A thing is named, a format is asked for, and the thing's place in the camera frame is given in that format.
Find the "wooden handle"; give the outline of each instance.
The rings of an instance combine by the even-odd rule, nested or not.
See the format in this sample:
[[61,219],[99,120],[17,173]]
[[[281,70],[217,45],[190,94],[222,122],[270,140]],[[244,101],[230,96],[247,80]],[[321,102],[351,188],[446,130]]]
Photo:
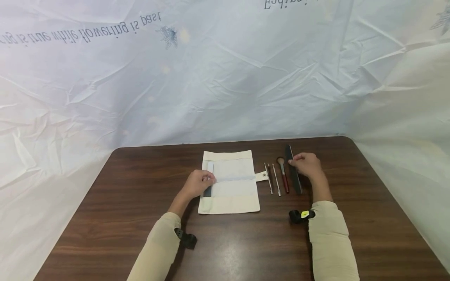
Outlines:
[[286,178],[286,174],[283,174],[283,183],[284,190],[286,191],[286,193],[289,193],[288,179]]

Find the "black wrist strap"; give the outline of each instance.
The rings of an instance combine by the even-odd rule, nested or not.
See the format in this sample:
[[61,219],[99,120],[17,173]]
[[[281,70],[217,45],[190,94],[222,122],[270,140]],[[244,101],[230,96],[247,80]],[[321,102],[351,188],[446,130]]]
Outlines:
[[195,244],[197,244],[197,238],[195,237],[194,234],[185,233],[184,231],[182,231],[179,228],[175,228],[174,231],[175,231],[175,234],[180,239],[180,243],[183,247],[185,247],[187,249],[195,248]]
[[297,210],[292,210],[289,212],[289,218],[291,222],[295,224],[302,223],[312,219],[313,217],[315,217],[315,212],[313,210],[303,211],[301,213]]

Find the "person's left hand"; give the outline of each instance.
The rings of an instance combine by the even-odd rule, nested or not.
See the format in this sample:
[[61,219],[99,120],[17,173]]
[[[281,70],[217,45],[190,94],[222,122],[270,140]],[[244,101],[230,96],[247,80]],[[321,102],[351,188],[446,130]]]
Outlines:
[[211,172],[203,170],[194,170],[186,180],[180,193],[186,196],[189,200],[200,196],[200,194],[216,183],[216,178]]

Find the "yellow tag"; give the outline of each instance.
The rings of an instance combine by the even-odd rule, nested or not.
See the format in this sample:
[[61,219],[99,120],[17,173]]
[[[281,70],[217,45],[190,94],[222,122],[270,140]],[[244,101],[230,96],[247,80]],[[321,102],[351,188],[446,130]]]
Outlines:
[[309,211],[303,211],[303,212],[300,214],[300,216],[301,216],[302,219],[306,218],[307,216],[309,216]]

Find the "insect print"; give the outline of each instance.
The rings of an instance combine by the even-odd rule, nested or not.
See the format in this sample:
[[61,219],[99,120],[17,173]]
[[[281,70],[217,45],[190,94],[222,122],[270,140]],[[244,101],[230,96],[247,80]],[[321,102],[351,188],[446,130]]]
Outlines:
[[439,16],[439,19],[432,27],[430,27],[430,30],[444,27],[441,31],[441,35],[444,35],[450,27],[450,1],[447,3],[447,6],[445,6],[445,10],[437,15]]
[[178,39],[176,37],[177,31],[175,31],[173,27],[161,27],[161,29],[156,31],[162,33],[163,38],[161,41],[166,42],[166,50],[172,45],[174,45],[176,49],[178,48]]

